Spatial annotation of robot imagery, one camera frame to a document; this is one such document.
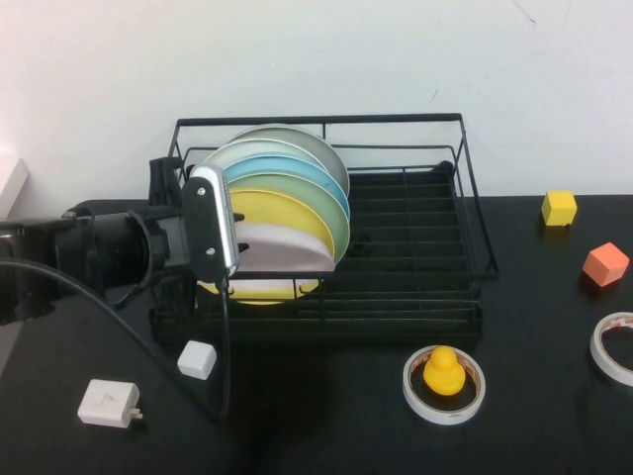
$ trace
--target yellow cube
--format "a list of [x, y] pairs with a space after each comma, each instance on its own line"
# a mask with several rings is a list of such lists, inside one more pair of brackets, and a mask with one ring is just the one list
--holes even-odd
[[571, 191], [550, 191], [545, 195], [541, 213], [546, 226], [567, 226], [576, 216], [576, 200]]

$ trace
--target black wire dish rack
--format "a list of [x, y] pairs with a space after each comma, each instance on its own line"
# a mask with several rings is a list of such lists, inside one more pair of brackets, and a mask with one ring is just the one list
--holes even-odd
[[[238, 270], [231, 280], [292, 279], [295, 298], [248, 305], [229, 295], [231, 340], [476, 340], [482, 283], [498, 268], [461, 114], [181, 119], [169, 156], [199, 163], [236, 133], [269, 123], [304, 127], [341, 155], [351, 240], [333, 272]], [[305, 293], [305, 279], [318, 286]], [[173, 304], [173, 290], [158, 293], [151, 316], [158, 341], [222, 334], [219, 295], [199, 287], [193, 312]]]

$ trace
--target white plate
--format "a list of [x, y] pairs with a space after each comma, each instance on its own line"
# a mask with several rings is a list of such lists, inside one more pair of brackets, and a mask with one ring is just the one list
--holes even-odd
[[[327, 246], [318, 237], [305, 231], [267, 223], [236, 223], [235, 233], [238, 242], [246, 242], [250, 246], [239, 255], [240, 271], [334, 270], [334, 261]], [[232, 280], [233, 285], [239, 282]]]
[[[250, 246], [239, 255], [240, 271], [273, 272], [327, 272], [334, 270], [334, 260], [327, 246], [318, 238], [304, 231], [265, 223], [236, 223], [238, 242]], [[237, 280], [231, 279], [231, 298], [245, 304], [270, 305], [275, 301], [256, 299], [292, 300], [303, 297], [318, 286], [315, 279], [297, 279], [297, 288], [291, 279]], [[201, 283], [214, 294], [214, 284]]]
[[220, 168], [228, 168], [229, 166], [258, 153], [267, 153], [271, 155], [279, 153], [289, 154], [326, 171], [323, 164], [313, 154], [305, 151], [300, 146], [282, 140], [265, 138], [243, 138], [233, 140], [214, 151], [205, 159], [205, 162], [214, 163]]

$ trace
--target blue plate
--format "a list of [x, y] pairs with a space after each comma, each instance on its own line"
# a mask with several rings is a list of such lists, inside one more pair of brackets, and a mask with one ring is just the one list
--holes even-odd
[[225, 169], [228, 183], [253, 174], [278, 173], [299, 176], [324, 188], [345, 211], [349, 219], [349, 202], [340, 185], [326, 171], [292, 155], [255, 153]]

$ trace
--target power adapter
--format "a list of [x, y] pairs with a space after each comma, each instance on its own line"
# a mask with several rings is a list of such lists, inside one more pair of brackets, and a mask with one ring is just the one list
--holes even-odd
[[86, 394], [77, 415], [84, 424], [127, 428], [132, 419], [142, 419], [136, 403], [140, 397], [134, 383], [93, 379], [88, 384]]

